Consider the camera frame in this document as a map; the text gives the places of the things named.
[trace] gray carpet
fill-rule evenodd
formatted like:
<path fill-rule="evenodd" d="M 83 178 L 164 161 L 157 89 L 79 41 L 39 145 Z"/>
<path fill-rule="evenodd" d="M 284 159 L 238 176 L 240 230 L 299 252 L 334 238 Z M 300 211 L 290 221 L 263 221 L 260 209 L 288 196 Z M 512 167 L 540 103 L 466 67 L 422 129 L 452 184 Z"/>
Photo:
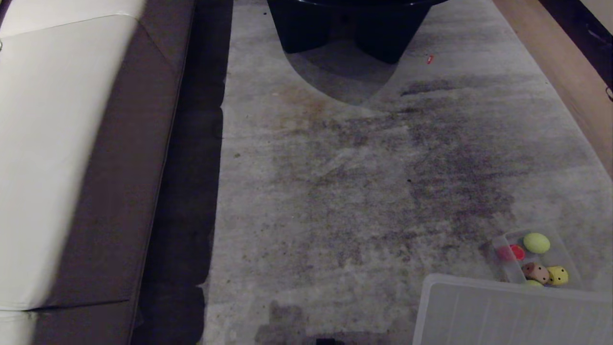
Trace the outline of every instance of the gray carpet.
<path fill-rule="evenodd" d="M 406 344 L 424 277 L 501 279 L 486 244 L 512 230 L 558 231 L 613 289 L 611 180 L 488 0 L 435 6 L 397 66 L 286 56 L 236 0 L 223 110 L 207 344 Z"/>

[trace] wooden board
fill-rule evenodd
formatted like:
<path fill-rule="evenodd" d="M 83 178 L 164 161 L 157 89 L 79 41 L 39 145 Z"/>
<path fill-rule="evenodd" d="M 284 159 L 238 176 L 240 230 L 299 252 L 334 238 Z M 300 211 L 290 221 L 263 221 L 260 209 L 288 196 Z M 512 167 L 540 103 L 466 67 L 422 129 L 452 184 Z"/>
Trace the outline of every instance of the wooden board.
<path fill-rule="evenodd" d="M 538 0 L 493 0 L 551 81 L 613 177 L 613 103 L 606 85 Z"/>

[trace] plastic storage box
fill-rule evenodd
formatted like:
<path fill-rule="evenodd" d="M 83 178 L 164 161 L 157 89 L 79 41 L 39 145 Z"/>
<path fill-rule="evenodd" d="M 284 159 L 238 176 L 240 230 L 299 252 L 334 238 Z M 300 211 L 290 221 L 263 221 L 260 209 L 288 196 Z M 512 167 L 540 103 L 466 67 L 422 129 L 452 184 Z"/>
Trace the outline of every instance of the plastic storage box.
<path fill-rule="evenodd" d="M 525 235 L 531 232 L 538 232 L 547 236 L 549 242 L 551 243 L 550 249 L 545 254 L 534 254 L 526 250 L 526 256 L 523 260 L 515 260 L 515 255 L 513 255 L 511 252 L 510 245 L 519 244 L 523 247 L 522 239 Z M 568 284 L 559 285 L 559 288 L 575 290 L 583 290 L 584 288 L 581 277 L 579 276 L 579 272 L 577 272 L 577 268 L 575 267 L 573 260 L 571 259 L 570 255 L 568 255 L 568 251 L 555 231 L 513 231 L 494 238 L 492 240 L 492 247 L 497 261 L 504 269 L 507 280 L 511 283 L 525 283 L 526 278 L 522 272 L 522 266 L 530 262 L 537 262 L 545 267 L 562 266 L 567 270 L 569 277 Z"/>
<path fill-rule="evenodd" d="M 611 345 L 613 297 L 443 274 L 424 280 L 413 345 Z"/>

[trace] white leather couch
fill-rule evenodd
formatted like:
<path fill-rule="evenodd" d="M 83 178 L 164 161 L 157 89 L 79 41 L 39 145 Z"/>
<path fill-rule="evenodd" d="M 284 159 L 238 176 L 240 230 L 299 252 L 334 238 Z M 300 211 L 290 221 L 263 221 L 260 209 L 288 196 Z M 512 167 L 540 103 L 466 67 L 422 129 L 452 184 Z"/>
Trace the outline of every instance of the white leather couch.
<path fill-rule="evenodd" d="M 2 0 L 0 344 L 126 344 L 194 0 Z"/>

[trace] plastic bin lid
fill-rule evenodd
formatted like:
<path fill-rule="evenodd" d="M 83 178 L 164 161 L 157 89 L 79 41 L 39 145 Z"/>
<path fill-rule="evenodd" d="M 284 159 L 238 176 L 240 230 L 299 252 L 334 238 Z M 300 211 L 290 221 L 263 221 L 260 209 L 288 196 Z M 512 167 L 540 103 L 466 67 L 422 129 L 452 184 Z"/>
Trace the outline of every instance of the plastic bin lid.
<path fill-rule="evenodd" d="M 431 274 L 413 345 L 611 345 L 613 296 Z"/>

